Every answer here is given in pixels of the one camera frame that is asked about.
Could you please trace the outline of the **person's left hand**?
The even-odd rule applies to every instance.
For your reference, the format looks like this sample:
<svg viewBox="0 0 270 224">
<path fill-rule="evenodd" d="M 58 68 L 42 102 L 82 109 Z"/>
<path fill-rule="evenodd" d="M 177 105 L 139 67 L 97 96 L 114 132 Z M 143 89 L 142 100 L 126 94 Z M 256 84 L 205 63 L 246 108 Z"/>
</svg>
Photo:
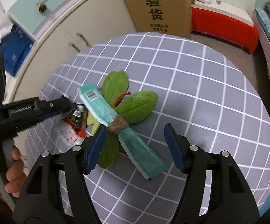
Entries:
<svg viewBox="0 0 270 224">
<path fill-rule="evenodd" d="M 22 156 L 19 149 L 16 146 L 14 146 L 12 149 L 13 163 L 6 172 L 7 183 L 4 186 L 5 191 L 14 197 L 19 197 L 23 184 L 27 179 L 27 176 L 24 173 L 25 165 L 21 157 Z M 2 195 L 1 187 L 0 187 L 0 199 L 5 202 L 5 199 Z"/>
</svg>

